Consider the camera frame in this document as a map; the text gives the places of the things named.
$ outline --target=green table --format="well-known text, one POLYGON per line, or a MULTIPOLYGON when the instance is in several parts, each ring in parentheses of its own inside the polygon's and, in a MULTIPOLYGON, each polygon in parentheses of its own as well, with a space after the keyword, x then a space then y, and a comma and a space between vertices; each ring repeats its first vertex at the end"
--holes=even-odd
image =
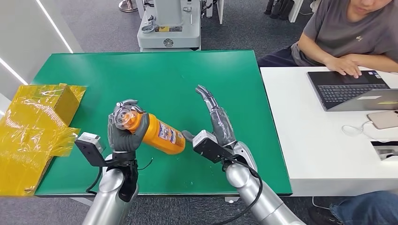
MULTIPOLYGON (((53 54, 33 84, 87 86, 71 123, 81 132, 100 135, 107 144, 107 116, 128 98, 178 130, 212 131, 198 84, 207 87, 227 111, 236 138, 249 146, 261 177, 278 194, 291 194, 267 96, 253 51, 53 54)), ((103 152, 106 157, 111 153, 103 152)), ((178 155, 146 144, 137 150, 141 194, 235 194, 221 164, 213 164, 188 143, 178 155)), ((36 195, 79 195, 98 169, 75 146, 69 157, 56 157, 36 195)))

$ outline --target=black cable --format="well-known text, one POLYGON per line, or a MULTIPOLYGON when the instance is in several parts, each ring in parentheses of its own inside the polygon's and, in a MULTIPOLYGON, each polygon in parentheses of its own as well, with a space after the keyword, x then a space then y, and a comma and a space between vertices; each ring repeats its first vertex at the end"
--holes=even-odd
POLYGON ((97 194, 97 192, 91 191, 91 188, 93 188, 93 187, 97 184, 98 180, 99 180, 100 177, 101 177, 101 174, 102 174, 102 167, 98 167, 98 168, 99 168, 99 169, 98 169, 97 178, 96 178, 95 181, 86 189, 86 192, 89 193, 89 194, 93 194, 93 195, 96 195, 96 194, 97 194))
POLYGON ((215 223, 215 224, 213 224, 213 225, 223 225, 223 224, 227 224, 227 223, 232 222, 232 221, 238 219, 239 217, 243 216, 243 215, 244 215, 247 211, 249 211, 249 210, 254 206, 254 204, 259 200, 260 195, 261 195, 261 193, 262 193, 263 184, 262 184, 262 179, 261 179, 260 175, 259 175, 254 169, 252 169, 250 166, 248 166, 248 165, 245 164, 245 163, 242 163, 242 162, 237 161, 236 159, 234 159, 234 157, 236 157, 236 156, 232 156, 232 158, 227 158, 227 159, 225 159, 225 160, 226 160, 226 161, 232 161, 232 162, 234 162, 234 163, 240 164, 240 165, 246 167, 247 169, 249 169, 249 171, 252 173, 252 175, 253 175, 255 178, 258 178, 259 181, 260 181, 259 191, 258 191, 257 196, 256 196, 256 198, 254 199, 254 201, 253 201, 250 205, 248 205, 248 206, 245 208, 245 210, 243 210, 241 213, 237 214, 236 216, 234 216, 234 217, 232 217, 232 218, 229 218, 229 219, 227 219, 227 220, 224 220, 224 221, 215 223))
POLYGON ((137 169, 137 170, 143 170, 143 169, 147 168, 152 163, 152 161, 153 161, 153 158, 151 158, 151 161, 149 161, 148 165, 144 166, 144 168, 137 169))
POLYGON ((149 2, 144 3, 144 6, 155 7, 155 5, 153 3, 149 3, 149 2))
POLYGON ((210 5, 208 6, 208 7, 206 7, 206 8, 204 8, 204 9, 202 9, 202 13, 206 10, 206 9, 209 9, 211 6, 212 6, 213 4, 212 3, 210 3, 210 5))

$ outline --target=bottle label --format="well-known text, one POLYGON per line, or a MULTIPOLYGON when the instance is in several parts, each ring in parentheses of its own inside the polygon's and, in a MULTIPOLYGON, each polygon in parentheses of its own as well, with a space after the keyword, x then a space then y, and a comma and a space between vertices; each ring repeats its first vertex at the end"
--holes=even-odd
POLYGON ((183 146, 183 135, 179 131, 174 130, 162 122, 159 122, 158 136, 164 140, 170 141, 173 144, 183 146))

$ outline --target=white machine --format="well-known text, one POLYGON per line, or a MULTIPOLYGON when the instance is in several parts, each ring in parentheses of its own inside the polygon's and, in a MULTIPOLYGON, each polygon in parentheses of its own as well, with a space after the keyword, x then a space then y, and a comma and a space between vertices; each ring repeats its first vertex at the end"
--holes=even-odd
POLYGON ((146 0, 144 7, 137 34, 142 52, 200 49, 202 1, 146 0))

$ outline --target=gray carpet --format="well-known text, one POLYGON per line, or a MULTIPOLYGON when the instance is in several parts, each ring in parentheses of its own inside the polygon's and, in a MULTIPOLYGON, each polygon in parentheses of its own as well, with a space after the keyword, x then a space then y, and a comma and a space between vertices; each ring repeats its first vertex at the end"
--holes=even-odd
MULTIPOLYGON (((283 197, 286 205, 308 225, 310 197, 283 197)), ((316 198, 318 205, 328 206, 342 198, 316 198)), ((139 197, 123 225, 209 225, 232 217, 245 208, 238 201, 230 204, 221 197, 139 197)), ((78 225, 89 207, 69 198, 0 198, 1 225, 78 225)), ((250 214, 230 223, 255 225, 250 214)))
MULTIPOLYGON (((137 52, 138 12, 123 13, 119 0, 56 0, 65 21, 85 52, 137 52)), ((265 0, 225 1, 224 24, 202 20, 202 49, 253 49, 257 57, 276 51, 298 40, 310 16, 299 15, 296 23, 272 20, 262 12, 265 0)), ((308 12, 309 0, 304 11, 308 12)), ((309 225, 309 197, 285 197, 283 200, 309 225)), ((337 198, 318 198, 328 206, 337 198)), ((229 204, 221 197, 138 198, 125 225, 205 225, 232 217, 244 209, 238 201, 229 204)), ((89 207, 68 198, 0 198, 1 225, 78 225, 89 207)), ((230 223, 256 224, 250 215, 230 223)))

